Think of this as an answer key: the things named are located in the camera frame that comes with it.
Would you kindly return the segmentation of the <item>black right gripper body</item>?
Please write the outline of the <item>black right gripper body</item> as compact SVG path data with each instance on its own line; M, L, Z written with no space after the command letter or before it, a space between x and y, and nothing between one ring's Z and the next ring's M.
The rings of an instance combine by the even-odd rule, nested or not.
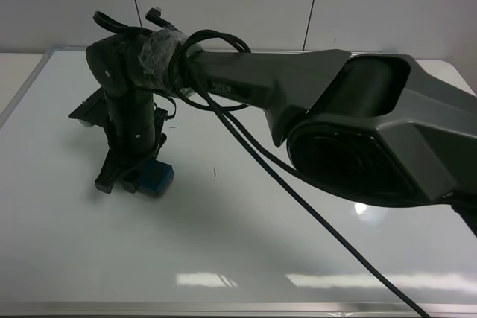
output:
M132 90L119 97L107 90L103 93L107 105L107 157L158 156L162 130L156 125L153 94L144 90Z

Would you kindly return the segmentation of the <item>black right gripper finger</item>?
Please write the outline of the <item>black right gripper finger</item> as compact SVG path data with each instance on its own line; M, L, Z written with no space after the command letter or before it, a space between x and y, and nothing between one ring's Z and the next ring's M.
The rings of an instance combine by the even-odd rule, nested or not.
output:
M95 188L105 194L111 194L116 180L124 175L129 159L113 150L108 150L100 173L95 179Z
M122 177L123 188L132 194L155 194L157 191L155 162L155 157L147 159L137 168L124 175Z

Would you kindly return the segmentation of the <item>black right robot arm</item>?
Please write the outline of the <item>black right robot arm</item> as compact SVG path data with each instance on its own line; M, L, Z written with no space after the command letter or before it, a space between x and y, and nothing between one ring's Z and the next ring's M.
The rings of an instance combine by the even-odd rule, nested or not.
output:
M287 171L370 206L446 205L476 229L476 97L430 75L408 55L332 49L253 53L212 30L132 28L91 44L107 131L126 153L152 114L152 96L190 102L233 128L233 112L261 109Z

